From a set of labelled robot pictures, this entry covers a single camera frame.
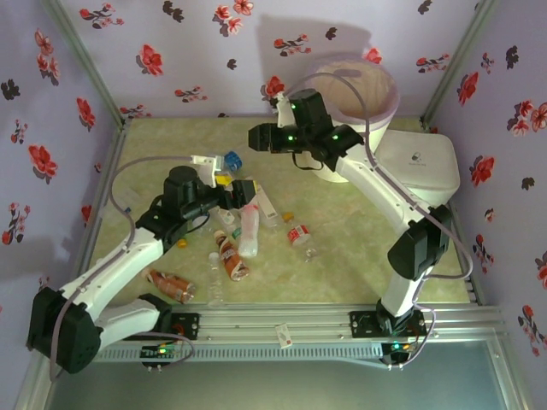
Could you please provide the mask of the clear bottle red cap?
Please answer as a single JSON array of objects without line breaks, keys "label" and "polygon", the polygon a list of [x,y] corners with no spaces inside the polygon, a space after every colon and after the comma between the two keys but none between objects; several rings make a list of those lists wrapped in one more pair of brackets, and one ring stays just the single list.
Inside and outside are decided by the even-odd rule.
[{"label": "clear bottle red cap", "polygon": [[238,251],[242,257],[252,258],[258,253],[259,209],[256,205],[245,205],[240,212],[241,235]]}]

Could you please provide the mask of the brown label bottle white cap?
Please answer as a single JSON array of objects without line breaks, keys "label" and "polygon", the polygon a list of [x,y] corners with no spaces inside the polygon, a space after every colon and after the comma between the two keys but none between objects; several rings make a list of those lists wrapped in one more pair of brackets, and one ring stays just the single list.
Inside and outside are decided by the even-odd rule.
[{"label": "brown label bottle white cap", "polygon": [[219,248],[219,256],[228,277],[234,282],[245,278],[250,273],[250,270],[245,265],[228,235],[224,231],[218,230],[214,233],[214,239]]}]

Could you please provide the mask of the clear bottle white cap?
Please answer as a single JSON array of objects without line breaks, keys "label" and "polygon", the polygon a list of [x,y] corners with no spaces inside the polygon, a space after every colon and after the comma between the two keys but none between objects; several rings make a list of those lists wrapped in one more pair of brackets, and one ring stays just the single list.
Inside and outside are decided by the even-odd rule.
[{"label": "clear bottle white cap", "polygon": [[211,308],[220,308],[224,305],[224,291],[221,279],[220,256],[217,252],[212,252],[208,256],[209,260],[209,301]]}]

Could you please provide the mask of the orange brown drink bottle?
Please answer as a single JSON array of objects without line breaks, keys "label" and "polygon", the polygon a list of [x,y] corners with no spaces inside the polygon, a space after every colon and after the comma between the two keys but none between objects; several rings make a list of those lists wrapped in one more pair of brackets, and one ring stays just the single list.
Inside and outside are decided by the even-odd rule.
[{"label": "orange brown drink bottle", "polygon": [[181,304],[192,300],[196,293],[196,287],[192,282],[171,273],[150,269],[145,277],[162,294]]}]

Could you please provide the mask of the white ribbed plastic bin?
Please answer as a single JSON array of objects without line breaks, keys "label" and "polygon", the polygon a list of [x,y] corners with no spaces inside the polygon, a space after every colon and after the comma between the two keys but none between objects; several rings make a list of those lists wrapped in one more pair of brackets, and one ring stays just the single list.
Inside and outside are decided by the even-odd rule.
[{"label": "white ribbed plastic bin", "polygon": [[400,102],[397,85],[379,64],[358,56],[341,55],[313,62],[305,85],[317,90],[332,120],[352,125],[359,134],[369,130],[375,151]]}]

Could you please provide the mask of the long clear bottle white label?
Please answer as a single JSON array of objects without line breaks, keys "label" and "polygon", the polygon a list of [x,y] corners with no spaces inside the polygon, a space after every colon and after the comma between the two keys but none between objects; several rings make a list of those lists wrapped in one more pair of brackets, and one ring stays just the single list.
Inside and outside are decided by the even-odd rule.
[{"label": "long clear bottle white label", "polygon": [[279,226],[282,219],[267,193],[257,181],[255,182],[255,188],[255,202],[259,209],[261,223],[267,228]]}]

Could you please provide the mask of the red label bottle orange cap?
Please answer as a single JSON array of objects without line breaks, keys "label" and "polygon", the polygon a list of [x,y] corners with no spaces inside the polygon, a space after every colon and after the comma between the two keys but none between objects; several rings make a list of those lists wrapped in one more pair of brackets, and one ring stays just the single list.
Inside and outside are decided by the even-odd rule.
[{"label": "red label bottle orange cap", "polygon": [[308,227],[291,212],[283,214],[282,219],[286,225],[286,236],[290,245],[303,254],[305,262],[311,262],[317,257],[318,248]]}]

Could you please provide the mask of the controller board with lights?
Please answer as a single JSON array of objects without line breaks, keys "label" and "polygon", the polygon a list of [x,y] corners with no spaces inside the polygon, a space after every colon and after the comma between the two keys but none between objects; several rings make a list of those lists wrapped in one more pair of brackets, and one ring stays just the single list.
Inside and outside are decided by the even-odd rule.
[{"label": "controller board with lights", "polygon": [[389,369],[402,370],[418,350],[417,343],[382,343],[382,357],[379,361]]},{"label": "controller board with lights", "polygon": [[141,364],[148,372],[162,372],[163,368],[173,364],[180,353],[178,343],[161,343],[143,346],[139,352]]}]

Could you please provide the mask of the aluminium side rail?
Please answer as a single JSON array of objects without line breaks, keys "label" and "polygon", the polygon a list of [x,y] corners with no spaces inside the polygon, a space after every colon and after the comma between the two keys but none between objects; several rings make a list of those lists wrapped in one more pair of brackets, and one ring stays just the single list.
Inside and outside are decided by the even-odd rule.
[{"label": "aluminium side rail", "polygon": [[101,178],[97,186],[97,192],[91,210],[91,220],[88,222],[84,231],[81,246],[79,248],[78,259],[75,264],[75,275],[84,273],[93,255],[93,250],[97,241],[101,225],[101,212],[108,203],[109,185],[113,180],[114,173],[119,163],[121,151],[123,150],[124,140],[126,138],[127,126],[123,124],[115,133],[109,146],[108,154],[103,163]]}]

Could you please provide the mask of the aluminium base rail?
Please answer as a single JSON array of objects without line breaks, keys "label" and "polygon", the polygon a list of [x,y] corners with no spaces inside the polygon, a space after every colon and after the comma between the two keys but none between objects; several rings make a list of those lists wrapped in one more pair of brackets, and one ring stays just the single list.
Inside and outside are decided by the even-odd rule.
[{"label": "aluminium base rail", "polygon": [[[287,324],[298,343],[352,343],[349,313],[373,311],[373,305],[339,303],[228,304],[213,309],[203,303],[177,305],[176,313],[199,313],[199,344],[276,343],[275,326]],[[471,303],[426,305],[430,343],[471,342],[508,334],[496,307]]]}]

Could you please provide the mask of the aluminium frame post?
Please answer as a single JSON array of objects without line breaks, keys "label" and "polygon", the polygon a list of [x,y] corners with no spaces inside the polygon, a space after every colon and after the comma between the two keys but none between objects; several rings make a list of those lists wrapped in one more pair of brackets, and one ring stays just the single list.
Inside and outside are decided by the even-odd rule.
[{"label": "aluminium frame post", "polygon": [[421,127],[424,131],[429,130],[429,126],[432,124],[432,120],[438,112],[442,101],[449,93],[452,81],[456,78],[459,70],[466,64],[468,55],[479,40],[488,21],[491,19],[492,14],[501,1],[502,0],[477,0],[473,18],[457,45],[443,77],[426,106],[425,112],[420,117]]},{"label": "aluminium frame post", "polygon": [[82,42],[74,27],[74,24],[68,16],[68,13],[61,5],[60,0],[39,0],[39,2],[44,7],[48,16],[56,24],[63,39],[68,44],[69,49],[85,71],[85,74],[91,81],[95,91],[101,97],[104,106],[109,111],[109,114],[115,121],[116,126],[119,129],[122,129],[126,121],[122,119],[118,108],[115,106],[114,98],[111,96],[108,87],[97,70],[95,62],[92,60],[88,49]]}]

